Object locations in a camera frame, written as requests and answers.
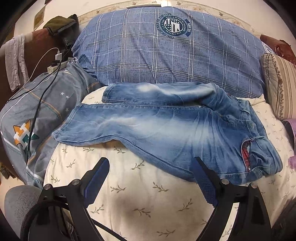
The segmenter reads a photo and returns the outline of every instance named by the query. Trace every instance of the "striped pillow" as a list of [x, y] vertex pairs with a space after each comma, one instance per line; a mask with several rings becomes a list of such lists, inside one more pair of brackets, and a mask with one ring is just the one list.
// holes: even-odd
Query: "striped pillow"
[[280, 120], [296, 118], [296, 66], [270, 53], [263, 54], [260, 63], [275, 116]]

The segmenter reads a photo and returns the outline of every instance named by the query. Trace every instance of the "round logo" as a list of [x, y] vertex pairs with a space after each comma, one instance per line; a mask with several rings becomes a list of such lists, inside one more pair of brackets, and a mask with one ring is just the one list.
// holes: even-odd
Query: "round logo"
[[187, 19], [183, 20], [174, 15], [162, 15], [158, 19], [158, 29], [162, 34], [172, 37], [182, 34], [189, 36], [191, 33], [191, 24]]

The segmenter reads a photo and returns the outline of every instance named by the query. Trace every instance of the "blue denim jeans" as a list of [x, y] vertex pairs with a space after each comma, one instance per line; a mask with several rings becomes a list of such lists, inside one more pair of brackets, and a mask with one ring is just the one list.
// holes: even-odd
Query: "blue denim jeans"
[[190, 170], [195, 156], [234, 184], [282, 170], [250, 103], [213, 83], [111, 84], [102, 100], [107, 104], [79, 104], [54, 138], [73, 146], [119, 140], [188, 181], [195, 181]]

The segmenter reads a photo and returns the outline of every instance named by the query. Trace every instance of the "white wall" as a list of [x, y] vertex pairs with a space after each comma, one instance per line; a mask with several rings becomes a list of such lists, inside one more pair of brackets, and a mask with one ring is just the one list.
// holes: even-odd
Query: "white wall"
[[[21, 16], [15, 24], [15, 35], [33, 31], [34, 17], [44, 6], [44, 1], [37, 0]], [[124, 0], [52, 0], [45, 8], [44, 22], [38, 29], [43, 28], [44, 24], [55, 16], [60, 15], [67, 18], [74, 13], [79, 16], [99, 7], [122, 1]], [[166, 0], [159, 0], [158, 2], [163, 4]], [[167, 2], [169, 6], [176, 5], [176, 0]], [[230, 13], [265, 35], [285, 40], [296, 53], [296, 40], [292, 33], [280, 16], [263, 0], [191, 0], [191, 2], [198, 2]]]

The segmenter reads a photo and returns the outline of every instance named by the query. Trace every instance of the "bolt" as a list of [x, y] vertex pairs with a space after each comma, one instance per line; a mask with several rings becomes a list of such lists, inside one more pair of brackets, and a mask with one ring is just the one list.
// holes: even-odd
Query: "bolt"
[[228, 185], [228, 184], [229, 184], [229, 181], [228, 181], [228, 179], [226, 179], [226, 178], [222, 179], [221, 182], [222, 182], [223, 184], [225, 184], [225, 185]]
[[50, 189], [51, 188], [51, 184], [46, 184], [45, 186], [44, 186], [44, 189], [45, 190], [48, 190], [48, 189]]
[[72, 182], [72, 185], [77, 185], [80, 183], [80, 180], [79, 179], [74, 179]]
[[257, 185], [256, 183], [251, 183], [251, 187], [252, 187], [252, 188], [257, 188], [258, 185]]

